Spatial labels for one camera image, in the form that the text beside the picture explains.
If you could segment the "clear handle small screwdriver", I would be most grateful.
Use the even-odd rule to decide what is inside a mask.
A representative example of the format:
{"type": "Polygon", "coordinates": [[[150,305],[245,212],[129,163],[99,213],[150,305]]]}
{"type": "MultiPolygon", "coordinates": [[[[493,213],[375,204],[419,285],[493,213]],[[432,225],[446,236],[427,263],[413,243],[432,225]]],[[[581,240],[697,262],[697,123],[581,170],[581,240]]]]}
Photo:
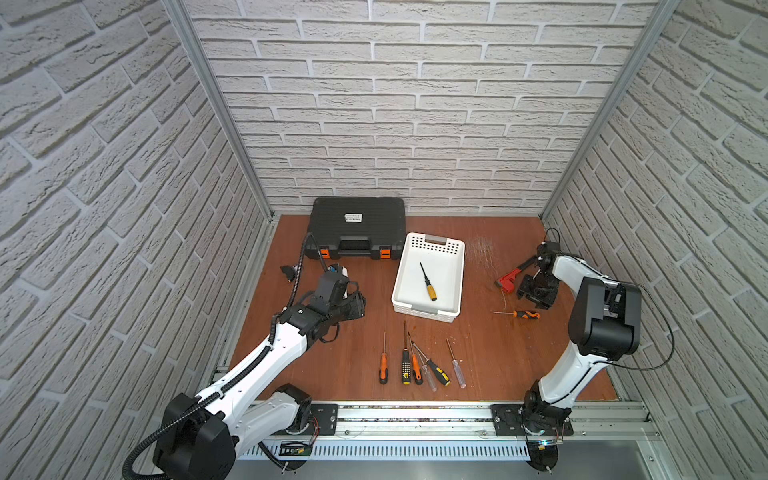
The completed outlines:
{"type": "Polygon", "coordinates": [[[416,354],[417,354],[418,360],[420,361],[420,369],[421,369],[423,378],[427,381],[430,389],[433,392],[436,392],[438,390],[438,387],[437,387],[437,382],[436,382],[436,380],[434,378],[434,375],[429,370],[429,368],[428,368],[428,366],[426,364],[426,360],[424,359],[422,354],[419,353],[419,352],[416,352],[416,354]]]}

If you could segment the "yellow handle screwdriver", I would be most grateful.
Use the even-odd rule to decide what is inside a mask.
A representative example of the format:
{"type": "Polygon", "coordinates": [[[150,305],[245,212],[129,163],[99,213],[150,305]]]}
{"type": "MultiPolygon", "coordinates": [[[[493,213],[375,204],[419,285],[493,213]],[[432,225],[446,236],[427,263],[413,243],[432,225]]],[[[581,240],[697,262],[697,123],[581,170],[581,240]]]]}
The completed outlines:
{"type": "Polygon", "coordinates": [[[428,275],[427,275],[427,273],[426,273],[426,271],[424,269],[423,264],[419,263],[419,266],[420,266],[420,269],[421,269],[421,272],[422,272],[422,275],[423,275],[423,279],[424,279],[424,282],[425,282],[427,295],[428,295],[429,299],[432,302],[435,302],[438,299],[436,290],[435,290],[434,286],[432,285],[432,283],[431,283],[431,281],[430,281],[430,279],[429,279],[429,277],[428,277],[428,275]]]}

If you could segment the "black yellow long screwdriver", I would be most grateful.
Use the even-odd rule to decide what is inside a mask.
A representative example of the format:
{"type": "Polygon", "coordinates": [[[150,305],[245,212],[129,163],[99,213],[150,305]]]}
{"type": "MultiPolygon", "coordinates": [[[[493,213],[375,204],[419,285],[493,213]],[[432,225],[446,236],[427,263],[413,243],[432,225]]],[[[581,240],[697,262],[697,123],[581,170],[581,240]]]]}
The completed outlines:
{"type": "Polygon", "coordinates": [[[407,324],[403,322],[403,349],[401,355],[401,383],[410,385],[412,382],[412,363],[408,350],[407,324]]]}

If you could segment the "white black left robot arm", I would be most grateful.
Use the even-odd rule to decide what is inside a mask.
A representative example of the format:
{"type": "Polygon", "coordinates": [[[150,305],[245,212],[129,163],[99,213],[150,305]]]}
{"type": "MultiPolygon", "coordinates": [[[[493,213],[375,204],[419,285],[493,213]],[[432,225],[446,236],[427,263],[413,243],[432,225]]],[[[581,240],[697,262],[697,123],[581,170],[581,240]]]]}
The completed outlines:
{"type": "Polygon", "coordinates": [[[135,462],[148,448],[157,479],[224,479],[243,451],[279,431],[301,433],[311,397],[286,384],[267,400],[256,399],[291,363],[328,331],[365,314],[366,299],[339,264],[317,287],[273,316],[269,335],[235,367],[194,396],[177,395],[161,426],[127,455],[121,475],[139,479],[135,462]]]}

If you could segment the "orange black screwdriver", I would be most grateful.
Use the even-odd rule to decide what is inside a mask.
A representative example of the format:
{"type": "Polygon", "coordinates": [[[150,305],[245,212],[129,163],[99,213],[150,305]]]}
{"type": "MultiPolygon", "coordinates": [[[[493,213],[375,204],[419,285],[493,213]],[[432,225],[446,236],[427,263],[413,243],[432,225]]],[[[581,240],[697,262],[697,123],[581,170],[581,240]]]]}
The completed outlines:
{"type": "Polygon", "coordinates": [[[378,380],[379,380],[379,383],[382,385],[387,384],[389,380],[386,333],[383,333],[382,351],[380,355],[379,370],[378,370],[378,380]]]}
{"type": "Polygon", "coordinates": [[[493,311],[494,315],[506,315],[520,319],[539,319],[541,314],[532,310],[493,311]]]}

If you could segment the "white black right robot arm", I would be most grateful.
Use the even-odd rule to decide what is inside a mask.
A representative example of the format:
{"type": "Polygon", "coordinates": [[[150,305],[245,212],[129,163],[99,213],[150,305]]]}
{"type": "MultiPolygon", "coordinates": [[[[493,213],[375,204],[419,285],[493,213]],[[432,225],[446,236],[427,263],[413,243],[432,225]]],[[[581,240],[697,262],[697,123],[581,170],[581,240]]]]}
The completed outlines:
{"type": "Polygon", "coordinates": [[[574,293],[564,352],[526,392],[520,421],[529,435],[562,435],[581,392],[608,365],[633,354],[640,342],[642,293],[631,282],[600,273],[585,260],[544,251],[538,272],[527,276],[518,295],[538,306],[560,285],[574,293]]]}

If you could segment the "clear handle tester screwdriver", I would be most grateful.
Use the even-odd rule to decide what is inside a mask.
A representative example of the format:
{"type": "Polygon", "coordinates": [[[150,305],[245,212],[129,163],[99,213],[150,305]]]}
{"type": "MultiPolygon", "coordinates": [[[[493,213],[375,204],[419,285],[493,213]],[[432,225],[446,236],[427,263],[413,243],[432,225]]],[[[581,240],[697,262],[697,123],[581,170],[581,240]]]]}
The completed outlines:
{"type": "Polygon", "coordinates": [[[450,356],[451,356],[451,363],[452,363],[453,370],[454,370],[454,373],[455,373],[455,376],[456,376],[456,381],[457,381],[457,383],[458,383],[458,385],[459,385],[459,387],[461,389],[466,389],[467,388],[466,379],[465,379],[464,373],[463,373],[463,371],[461,369],[460,362],[459,362],[458,358],[456,357],[456,355],[454,353],[452,343],[451,343],[451,341],[449,339],[446,339],[446,344],[447,344],[447,347],[448,347],[448,350],[449,350],[449,353],[450,353],[450,356]]]}

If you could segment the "orange handle screwdriver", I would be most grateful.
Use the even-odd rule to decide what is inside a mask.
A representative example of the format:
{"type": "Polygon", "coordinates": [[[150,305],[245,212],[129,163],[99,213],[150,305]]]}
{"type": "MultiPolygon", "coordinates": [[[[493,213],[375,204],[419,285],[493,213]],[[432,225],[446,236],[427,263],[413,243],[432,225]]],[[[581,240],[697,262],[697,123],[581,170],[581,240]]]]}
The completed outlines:
{"type": "Polygon", "coordinates": [[[422,385],[423,377],[422,377],[422,373],[419,366],[419,359],[416,352],[414,351],[411,335],[409,332],[406,332],[406,346],[408,348],[408,354],[410,356],[410,361],[411,361],[413,382],[416,385],[422,385]]]}

